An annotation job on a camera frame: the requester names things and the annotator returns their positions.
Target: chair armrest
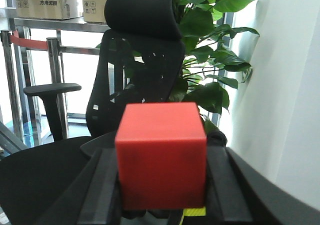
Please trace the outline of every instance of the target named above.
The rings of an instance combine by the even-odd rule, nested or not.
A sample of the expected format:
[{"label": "chair armrest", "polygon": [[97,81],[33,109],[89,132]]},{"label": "chair armrest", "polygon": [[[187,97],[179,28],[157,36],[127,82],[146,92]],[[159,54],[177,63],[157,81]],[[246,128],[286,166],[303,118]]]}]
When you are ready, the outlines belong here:
[{"label": "chair armrest", "polygon": [[76,83],[58,82],[45,85],[28,86],[23,89],[23,92],[27,96],[39,96],[42,99],[54,141],[63,140],[65,138],[63,135],[62,122],[57,104],[58,94],[78,91],[80,89],[81,86]]},{"label": "chair armrest", "polygon": [[73,92],[81,90],[81,86],[76,83],[51,83],[45,85],[27,86],[23,89],[23,92],[27,96],[50,96],[61,93]]}]

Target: metal shelf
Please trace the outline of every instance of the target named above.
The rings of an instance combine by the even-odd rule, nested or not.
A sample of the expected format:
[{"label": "metal shelf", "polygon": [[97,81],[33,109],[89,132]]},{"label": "metal shelf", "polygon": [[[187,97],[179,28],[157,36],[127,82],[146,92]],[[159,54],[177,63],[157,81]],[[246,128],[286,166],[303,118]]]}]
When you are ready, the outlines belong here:
[{"label": "metal shelf", "polygon": [[66,20],[46,20],[35,18],[15,18],[16,26],[28,27],[31,29],[53,29],[64,31],[104,33],[110,29],[105,23],[85,22],[83,17]]}]

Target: chair seat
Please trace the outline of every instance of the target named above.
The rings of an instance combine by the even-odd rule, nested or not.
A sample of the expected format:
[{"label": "chair seat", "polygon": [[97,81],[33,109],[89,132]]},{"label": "chair seat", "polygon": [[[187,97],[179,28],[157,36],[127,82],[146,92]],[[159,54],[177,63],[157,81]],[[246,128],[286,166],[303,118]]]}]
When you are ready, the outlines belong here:
[{"label": "chair seat", "polygon": [[80,146],[91,139],[52,142],[0,161],[0,201],[12,224],[33,224],[68,188],[89,160]]}]

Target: stanchion post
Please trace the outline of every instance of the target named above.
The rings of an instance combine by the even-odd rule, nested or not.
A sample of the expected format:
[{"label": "stanchion post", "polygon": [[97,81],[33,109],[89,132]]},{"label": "stanchion post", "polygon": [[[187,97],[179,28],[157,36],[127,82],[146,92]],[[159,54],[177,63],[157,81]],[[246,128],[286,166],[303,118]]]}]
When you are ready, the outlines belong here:
[{"label": "stanchion post", "polygon": [[11,31],[1,31],[1,41],[4,51],[5,69],[9,88],[9,97],[12,111],[12,122],[14,134],[24,142],[23,119],[20,103],[19,88],[16,82],[16,70],[12,58],[12,49],[10,41]]},{"label": "stanchion post", "polygon": [[[48,55],[50,62],[50,71],[52,83],[64,83],[63,70],[59,60],[60,55],[60,43],[59,40],[54,38],[47,38],[48,43]],[[67,121],[67,105],[66,105],[66,95],[58,94],[57,96],[57,106],[60,115],[60,121],[62,126],[63,138],[68,138],[68,121]]]},{"label": "stanchion post", "polygon": [[[31,39],[30,30],[28,27],[17,26],[16,28],[19,33],[19,38]],[[14,45],[14,54],[20,89],[22,119],[24,123],[31,122],[33,145],[36,147],[42,144],[41,132],[43,129],[41,126],[39,101],[37,97],[26,96],[22,92],[23,88],[36,85],[31,51],[26,47]]]}]

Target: white wall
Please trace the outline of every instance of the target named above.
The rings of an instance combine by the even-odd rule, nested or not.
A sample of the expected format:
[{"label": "white wall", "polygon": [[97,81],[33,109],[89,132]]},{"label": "white wall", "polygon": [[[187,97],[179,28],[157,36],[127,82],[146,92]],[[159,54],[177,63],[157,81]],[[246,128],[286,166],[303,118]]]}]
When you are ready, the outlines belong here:
[{"label": "white wall", "polygon": [[256,170],[320,210],[319,11],[320,0],[259,0],[253,21],[236,15],[235,27],[254,27],[261,36],[257,43],[250,34],[233,41],[241,57],[252,55],[253,74],[230,91],[220,129]]}]

